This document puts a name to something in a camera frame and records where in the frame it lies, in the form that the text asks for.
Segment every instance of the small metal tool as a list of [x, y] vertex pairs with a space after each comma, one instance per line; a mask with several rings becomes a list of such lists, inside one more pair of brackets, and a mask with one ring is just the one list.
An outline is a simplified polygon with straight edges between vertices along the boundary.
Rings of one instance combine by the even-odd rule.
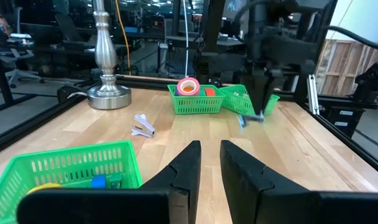
[[151, 124], [146, 121], [146, 115], [137, 114], [134, 117], [134, 127], [132, 129], [131, 135], [142, 135], [148, 138], [152, 138], [154, 135], [155, 129]]
[[238, 115], [237, 118], [239, 120], [241, 128], [245, 128], [248, 125], [248, 121], [264, 121], [264, 115], [262, 114], [262, 112], [260, 115]]

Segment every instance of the silver lamp base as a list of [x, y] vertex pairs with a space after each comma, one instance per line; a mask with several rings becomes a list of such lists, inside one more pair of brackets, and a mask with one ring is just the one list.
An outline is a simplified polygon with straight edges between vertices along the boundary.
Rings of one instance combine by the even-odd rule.
[[88, 103], [92, 108], [99, 110], [112, 110], [123, 108], [131, 104], [131, 90], [122, 86], [115, 86], [118, 91], [105, 96], [102, 86], [95, 86], [88, 90]]

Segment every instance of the white stapler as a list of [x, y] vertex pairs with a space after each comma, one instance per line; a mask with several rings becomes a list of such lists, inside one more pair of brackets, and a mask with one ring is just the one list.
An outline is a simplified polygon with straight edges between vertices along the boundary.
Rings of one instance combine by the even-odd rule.
[[155, 129], [151, 124], [146, 121], [146, 116], [144, 114], [137, 114], [134, 117], [134, 127], [132, 129], [131, 135], [142, 135], [148, 138], [152, 138]]

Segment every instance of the green basket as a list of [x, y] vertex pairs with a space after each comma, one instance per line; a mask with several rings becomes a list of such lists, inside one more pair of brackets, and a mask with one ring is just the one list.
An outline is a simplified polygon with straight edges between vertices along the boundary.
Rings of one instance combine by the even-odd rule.
[[122, 188], [135, 189], [142, 177], [131, 141], [23, 154], [0, 177], [0, 223], [16, 223], [16, 208], [26, 193], [49, 182], [66, 188], [90, 188], [95, 174], [121, 172]]
[[215, 96], [175, 96], [177, 85], [168, 85], [176, 114], [218, 113], [225, 95], [214, 85], [200, 85], [200, 89], [213, 88]]
[[[248, 94], [246, 87], [244, 85], [234, 85], [220, 88], [221, 92], [226, 95], [226, 98], [222, 104], [223, 107], [234, 111], [238, 114], [243, 115], [252, 115], [254, 114], [254, 109], [251, 104], [251, 100], [248, 97], [243, 96], [244, 94]], [[279, 100], [279, 96], [271, 95], [266, 106], [264, 115], [270, 115], [274, 110], [277, 101]]]

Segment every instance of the wooden tabletop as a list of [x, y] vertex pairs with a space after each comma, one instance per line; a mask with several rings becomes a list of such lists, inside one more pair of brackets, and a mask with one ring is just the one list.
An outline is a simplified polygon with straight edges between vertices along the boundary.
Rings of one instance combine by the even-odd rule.
[[[156, 129], [152, 139], [131, 136], [134, 115], [142, 113]], [[134, 143], [144, 182], [192, 140], [201, 141], [197, 223], [231, 223], [219, 164], [223, 139], [310, 190], [378, 192], [378, 172], [295, 103], [279, 102], [263, 124], [251, 123], [242, 133], [232, 111], [175, 115], [167, 91], [138, 89], [127, 108], [94, 110], [83, 101], [3, 150], [0, 175], [18, 154], [123, 139]]]

